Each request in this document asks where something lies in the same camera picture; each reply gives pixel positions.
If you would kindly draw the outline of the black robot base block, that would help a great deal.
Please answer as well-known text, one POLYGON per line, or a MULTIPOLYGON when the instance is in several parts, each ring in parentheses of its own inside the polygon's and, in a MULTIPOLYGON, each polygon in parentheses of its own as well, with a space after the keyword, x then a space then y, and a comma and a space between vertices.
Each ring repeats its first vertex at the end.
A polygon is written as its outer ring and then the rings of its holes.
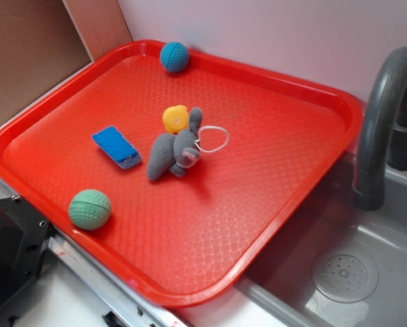
POLYGON ((0 199, 0 311, 39 279, 51 230, 24 198, 0 199))

